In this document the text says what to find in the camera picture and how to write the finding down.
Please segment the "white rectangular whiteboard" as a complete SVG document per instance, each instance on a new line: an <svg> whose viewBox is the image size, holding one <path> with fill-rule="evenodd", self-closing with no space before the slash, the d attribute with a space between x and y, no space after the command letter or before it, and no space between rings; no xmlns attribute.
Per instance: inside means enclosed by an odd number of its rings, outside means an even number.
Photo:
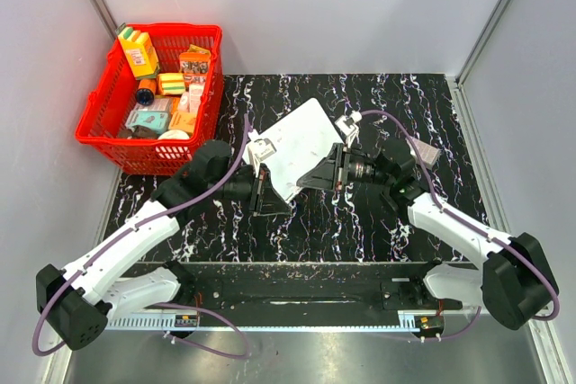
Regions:
<svg viewBox="0 0 576 384"><path fill-rule="evenodd" d="M327 156L334 144L342 141L315 98L258 133L274 143L276 153L262 164L269 169L274 189L286 202L302 190L297 181ZM249 164L247 147L243 160Z"/></svg>

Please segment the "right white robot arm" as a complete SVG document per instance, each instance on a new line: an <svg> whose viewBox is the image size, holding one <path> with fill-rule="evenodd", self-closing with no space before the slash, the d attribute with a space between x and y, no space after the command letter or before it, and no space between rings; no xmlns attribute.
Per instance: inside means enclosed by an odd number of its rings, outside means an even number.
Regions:
<svg viewBox="0 0 576 384"><path fill-rule="evenodd" d="M472 268L446 263L427 266L409 286L409 297L419 308L441 300L486 308L508 329L527 321L552 320L560 311L559 288L539 241L522 233L516 237L490 228L445 201L416 176L418 158L407 140L392 139L378 156L332 146L297 182L307 189L339 191L351 183L380 189L384 208L404 223L426 231L460 252Z"/></svg>

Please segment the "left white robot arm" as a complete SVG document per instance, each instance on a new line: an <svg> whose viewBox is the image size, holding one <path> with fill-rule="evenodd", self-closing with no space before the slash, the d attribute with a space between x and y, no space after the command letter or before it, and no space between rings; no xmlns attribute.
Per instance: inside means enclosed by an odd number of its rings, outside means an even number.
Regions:
<svg viewBox="0 0 576 384"><path fill-rule="evenodd" d="M185 308L193 302L194 277L179 263L166 263L143 277L120 278L150 249L191 220L193 207L208 198L246 201L258 216L290 208L275 189L272 162L277 150L267 138L244 142L237 155L230 145L209 140L142 207L99 246L62 268L47 264L35 277L40 319L32 349L40 347L45 324L62 345L77 351L94 341L114 318L158 303Z"/></svg>

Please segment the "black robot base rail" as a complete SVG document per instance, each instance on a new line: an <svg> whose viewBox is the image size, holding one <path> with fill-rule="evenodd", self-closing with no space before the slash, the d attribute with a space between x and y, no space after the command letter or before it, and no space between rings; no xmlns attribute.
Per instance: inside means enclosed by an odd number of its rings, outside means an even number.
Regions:
<svg viewBox="0 0 576 384"><path fill-rule="evenodd" d="M401 310L435 311L422 263L165 263L176 302L243 327L389 326Z"/></svg>

